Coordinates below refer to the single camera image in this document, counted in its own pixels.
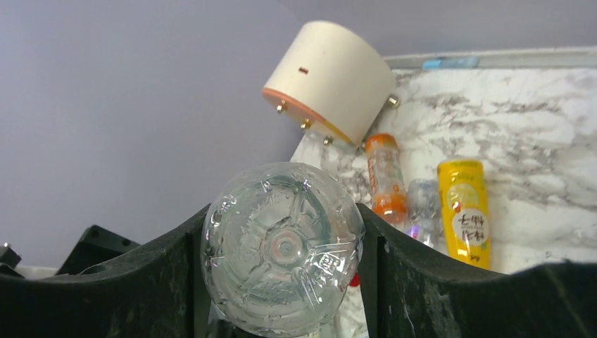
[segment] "red bottle cap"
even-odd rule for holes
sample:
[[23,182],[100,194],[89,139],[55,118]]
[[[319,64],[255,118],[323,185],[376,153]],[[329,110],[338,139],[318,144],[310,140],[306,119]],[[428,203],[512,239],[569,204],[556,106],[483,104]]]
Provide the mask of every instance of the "red bottle cap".
[[360,285],[360,278],[358,277],[358,273],[355,274],[355,277],[353,277],[353,280],[351,280],[351,283],[349,285],[352,287],[357,287]]

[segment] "marble surface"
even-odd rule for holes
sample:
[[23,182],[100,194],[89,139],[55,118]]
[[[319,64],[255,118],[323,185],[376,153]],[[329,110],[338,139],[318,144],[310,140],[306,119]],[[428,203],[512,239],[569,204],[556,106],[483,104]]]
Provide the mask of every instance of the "marble surface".
[[[435,178],[451,156],[483,161],[492,270],[597,261],[597,70],[394,72],[401,105],[382,111],[370,133],[395,136],[406,186]],[[308,133],[291,161],[324,170],[370,206],[362,151]],[[367,336],[358,288],[334,324],[339,337]]]

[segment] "plastic water bottle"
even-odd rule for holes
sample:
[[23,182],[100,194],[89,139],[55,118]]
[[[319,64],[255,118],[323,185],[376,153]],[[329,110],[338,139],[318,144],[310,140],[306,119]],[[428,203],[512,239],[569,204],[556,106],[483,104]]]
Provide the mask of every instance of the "plastic water bottle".
[[272,163],[226,184],[201,239],[214,304],[265,337],[316,331],[336,313],[362,252],[363,219],[340,184],[300,163]]
[[408,185],[406,233],[434,247],[441,227],[441,204],[436,180],[412,180]]

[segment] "white label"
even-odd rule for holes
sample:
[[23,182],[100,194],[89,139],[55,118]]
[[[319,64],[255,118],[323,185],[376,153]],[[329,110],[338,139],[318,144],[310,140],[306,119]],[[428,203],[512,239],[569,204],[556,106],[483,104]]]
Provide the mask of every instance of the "white label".
[[319,269],[323,270],[324,273],[328,275],[333,275],[334,270],[341,270],[344,267],[342,260],[334,255],[329,253],[324,253],[320,258],[319,262],[313,264],[317,266]]
[[460,210],[452,218],[452,229],[469,245],[479,246],[489,238],[489,220],[479,209]]

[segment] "brass pin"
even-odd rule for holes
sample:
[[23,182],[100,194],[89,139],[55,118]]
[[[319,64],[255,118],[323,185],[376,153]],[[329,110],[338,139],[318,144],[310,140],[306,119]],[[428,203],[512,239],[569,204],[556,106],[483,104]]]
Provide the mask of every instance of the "brass pin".
[[276,111],[281,114],[286,110],[286,101],[281,100],[280,104],[278,105],[278,107],[276,107]]
[[390,108],[398,108],[398,106],[400,106],[400,99],[395,96],[390,96],[388,98],[388,106]]
[[309,119],[306,118],[303,121],[303,124],[301,125],[301,130],[305,131],[305,130],[309,129],[310,127],[311,127],[311,121],[309,121]]

